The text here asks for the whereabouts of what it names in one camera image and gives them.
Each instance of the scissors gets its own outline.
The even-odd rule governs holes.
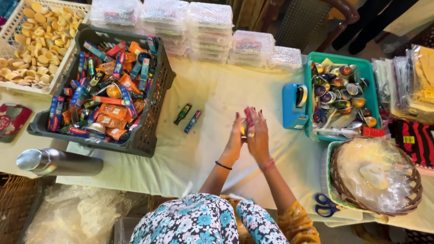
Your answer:
[[[315,120],[315,122],[317,123],[325,123],[327,122],[327,116],[326,113],[322,111],[321,109],[321,102],[318,102],[316,107],[315,107],[315,113],[313,113],[313,120]]]
[[[332,202],[326,195],[323,193],[318,193],[315,196],[315,200],[318,203],[315,205],[315,212],[325,218],[329,218],[333,216],[336,212],[341,211],[342,209],[345,209],[345,207],[342,207],[340,205],[337,205],[336,203]]]

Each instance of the woman's hand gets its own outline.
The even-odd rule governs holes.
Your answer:
[[[240,151],[244,142],[245,141],[241,140],[241,116],[237,112],[232,131],[230,132],[229,141],[218,160],[219,163],[231,168],[235,161],[240,158]]]
[[[268,127],[262,115],[262,110],[257,113],[254,108],[249,107],[253,126],[247,129],[247,145],[250,154],[255,158],[259,167],[262,168],[271,159],[268,150]]]

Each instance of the black bracelet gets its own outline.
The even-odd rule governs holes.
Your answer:
[[[224,166],[223,164],[219,163],[217,160],[215,161],[216,164],[220,165],[221,167],[225,168],[225,169],[229,169],[232,170],[232,168],[229,168],[227,166]]]

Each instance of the black trousers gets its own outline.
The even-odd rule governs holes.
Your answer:
[[[366,44],[374,39],[381,31],[395,19],[401,16],[419,0],[367,0],[357,9],[360,19],[347,28],[333,41],[335,50],[345,46],[360,30],[359,35],[349,47],[350,54],[362,51]]]

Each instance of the blue tape dispenser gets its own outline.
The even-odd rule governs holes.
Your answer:
[[[306,114],[306,85],[288,84],[282,89],[283,127],[303,129],[309,115]]]

